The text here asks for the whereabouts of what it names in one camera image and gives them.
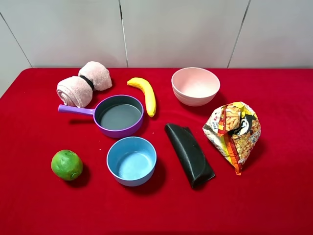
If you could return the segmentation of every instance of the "colorful plastic bag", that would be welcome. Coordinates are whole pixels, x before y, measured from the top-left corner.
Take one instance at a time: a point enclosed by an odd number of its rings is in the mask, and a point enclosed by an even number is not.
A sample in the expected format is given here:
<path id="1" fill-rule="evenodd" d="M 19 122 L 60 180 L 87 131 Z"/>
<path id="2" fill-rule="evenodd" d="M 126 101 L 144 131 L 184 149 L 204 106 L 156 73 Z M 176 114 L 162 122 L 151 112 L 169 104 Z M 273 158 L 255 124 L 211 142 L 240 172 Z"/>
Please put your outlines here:
<path id="1" fill-rule="evenodd" d="M 203 127 L 208 139 L 241 175 L 243 164 L 261 135 L 256 113 L 243 102 L 224 105 L 212 113 Z"/>

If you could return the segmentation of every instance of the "lime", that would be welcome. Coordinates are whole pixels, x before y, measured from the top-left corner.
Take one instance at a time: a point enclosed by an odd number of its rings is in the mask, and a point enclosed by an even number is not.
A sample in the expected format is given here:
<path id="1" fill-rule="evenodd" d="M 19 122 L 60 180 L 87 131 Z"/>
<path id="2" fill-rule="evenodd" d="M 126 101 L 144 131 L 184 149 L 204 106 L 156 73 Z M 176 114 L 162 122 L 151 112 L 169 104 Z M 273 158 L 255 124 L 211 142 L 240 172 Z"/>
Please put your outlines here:
<path id="1" fill-rule="evenodd" d="M 83 162 L 73 151 L 61 150 L 52 158 L 51 169 L 63 180 L 75 180 L 83 172 Z"/>

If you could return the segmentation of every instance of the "pink towel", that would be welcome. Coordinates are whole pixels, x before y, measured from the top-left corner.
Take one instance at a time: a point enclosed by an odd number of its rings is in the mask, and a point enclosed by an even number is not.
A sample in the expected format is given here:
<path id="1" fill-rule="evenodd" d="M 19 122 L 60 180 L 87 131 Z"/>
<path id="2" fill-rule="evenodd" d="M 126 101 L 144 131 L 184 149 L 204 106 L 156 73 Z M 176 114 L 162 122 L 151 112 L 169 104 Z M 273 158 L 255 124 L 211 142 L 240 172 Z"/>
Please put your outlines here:
<path id="1" fill-rule="evenodd" d="M 92 100 L 92 88 L 103 91 L 111 86 L 109 71 L 100 63 L 90 61 L 79 70 L 78 76 L 59 82 L 57 94 L 65 105 L 84 108 Z"/>

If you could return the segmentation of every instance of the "black hair tie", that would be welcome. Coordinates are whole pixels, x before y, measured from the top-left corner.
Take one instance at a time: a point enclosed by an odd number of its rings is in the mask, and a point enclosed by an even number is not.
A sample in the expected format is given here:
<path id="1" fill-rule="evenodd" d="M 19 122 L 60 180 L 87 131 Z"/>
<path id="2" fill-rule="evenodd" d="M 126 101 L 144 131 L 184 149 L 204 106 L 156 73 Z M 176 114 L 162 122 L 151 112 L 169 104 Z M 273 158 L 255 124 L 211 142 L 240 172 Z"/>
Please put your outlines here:
<path id="1" fill-rule="evenodd" d="M 91 87 L 91 89 L 94 90 L 94 85 L 93 85 L 93 83 L 92 83 L 88 78 L 86 78 L 86 77 L 83 76 L 83 75 L 80 75 L 79 77 L 81 77 L 82 79 L 84 79 L 84 80 L 88 83 L 88 85 Z"/>

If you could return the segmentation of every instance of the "purple handle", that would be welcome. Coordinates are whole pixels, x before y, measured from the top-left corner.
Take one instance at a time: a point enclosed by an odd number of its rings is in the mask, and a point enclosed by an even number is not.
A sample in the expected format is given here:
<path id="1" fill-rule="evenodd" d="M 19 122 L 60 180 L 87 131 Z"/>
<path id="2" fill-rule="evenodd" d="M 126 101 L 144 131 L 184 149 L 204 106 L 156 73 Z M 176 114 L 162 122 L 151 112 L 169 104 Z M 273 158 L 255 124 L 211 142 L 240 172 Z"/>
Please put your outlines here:
<path id="1" fill-rule="evenodd" d="M 94 114 L 94 109 L 83 109 L 83 108 L 77 108 L 77 107 L 67 106 L 63 104 L 59 105 L 58 111 L 60 113 L 84 114 L 88 116 L 93 116 Z"/>

